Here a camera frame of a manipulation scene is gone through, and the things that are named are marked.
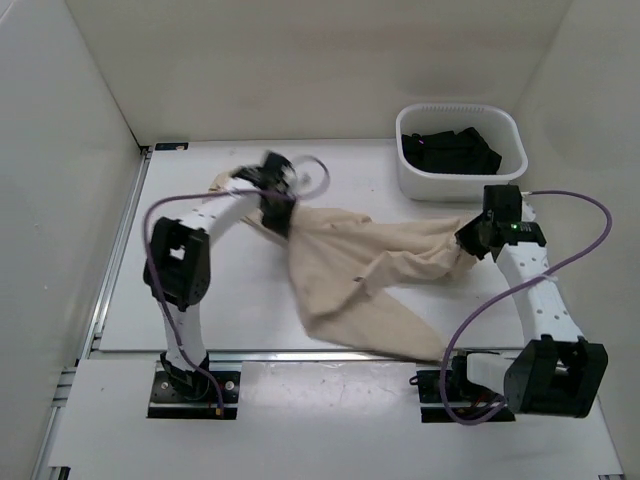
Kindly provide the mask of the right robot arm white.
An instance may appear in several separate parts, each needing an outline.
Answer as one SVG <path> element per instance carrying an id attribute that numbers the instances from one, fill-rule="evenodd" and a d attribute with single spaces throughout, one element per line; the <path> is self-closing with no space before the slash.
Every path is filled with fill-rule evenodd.
<path id="1" fill-rule="evenodd" d="M 512 413 L 586 417 L 608 366 L 608 354 L 588 341 L 571 318 L 553 279 L 541 227 L 523 217 L 516 185 L 487 185 L 481 214 L 461 228 L 461 249 L 491 256 L 509 288 L 525 346 L 513 359 L 496 353 L 446 355 L 452 372 L 441 382 L 460 399 L 487 392 Z"/>

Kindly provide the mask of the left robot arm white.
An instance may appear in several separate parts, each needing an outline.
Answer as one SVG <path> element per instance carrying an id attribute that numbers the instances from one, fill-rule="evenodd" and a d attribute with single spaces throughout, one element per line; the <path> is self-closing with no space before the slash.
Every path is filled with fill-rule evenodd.
<path id="1" fill-rule="evenodd" d="M 296 183 L 293 164 L 268 152 L 260 164 L 233 170 L 220 192 L 190 212 L 161 217 L 152 230 L 143 227 L 143 280 L 164 316 L 167 350 L 161 365 L 170 385 L 190 401 L 222 400 L 221 387 L 209 371 L 199 307 L 210 285 L 212 247 L 252 213 L 269 234 L 287 238 Z"/>

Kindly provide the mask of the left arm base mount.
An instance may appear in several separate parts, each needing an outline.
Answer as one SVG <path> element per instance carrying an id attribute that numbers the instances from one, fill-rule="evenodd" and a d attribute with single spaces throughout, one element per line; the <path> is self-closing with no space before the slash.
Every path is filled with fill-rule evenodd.
<path id="1" fill-rule="evenodd" d="M 163 420 L 236 420 L 238 415 L 241 369 L 224 367 L 212 371 L 222 394 L 219 409 L 216 389 L 209 384 L 199 395 L 184 395 L 170 383 L 169 374 L 157 366 L 147 407 L 149 419 Z"/>

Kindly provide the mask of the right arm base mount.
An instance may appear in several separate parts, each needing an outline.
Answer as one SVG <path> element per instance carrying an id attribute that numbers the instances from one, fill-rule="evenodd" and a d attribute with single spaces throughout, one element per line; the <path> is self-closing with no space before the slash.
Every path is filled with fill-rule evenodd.
<path id="1" fill-rule="evenodd" d="M 516 420 L 503 397 L 506 370 L 514 358 L 497 352 L 467 352 L 457 354 L 444 373 L 444 392 L 449 409 L 465 421 L 476 421 L 497 406 L 501 409 L 488 422 L 507 423 Z M 434 362 L 416 364 L 416 373 L 409 384 L 418 390 L 422 423 L 451 423 L 442 402 L 441 366 Z"/>

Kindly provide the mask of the beige trousers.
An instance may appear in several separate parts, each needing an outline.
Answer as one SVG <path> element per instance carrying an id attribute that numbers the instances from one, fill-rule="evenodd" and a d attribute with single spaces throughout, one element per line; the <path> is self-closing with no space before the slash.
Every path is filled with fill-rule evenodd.
<path id="1" fill-rule="evenodd" d="M 458 244 L 471 215 L 376 223 L 339 208 L 297 205 L 287 237 L 264 227 L 254 209 L 243 223 L 285 248 L 289 279 L 306 334 L 357 350 L 438 361 L 436 331 L 386 288 L 465 274 L 475 257 Z"/>

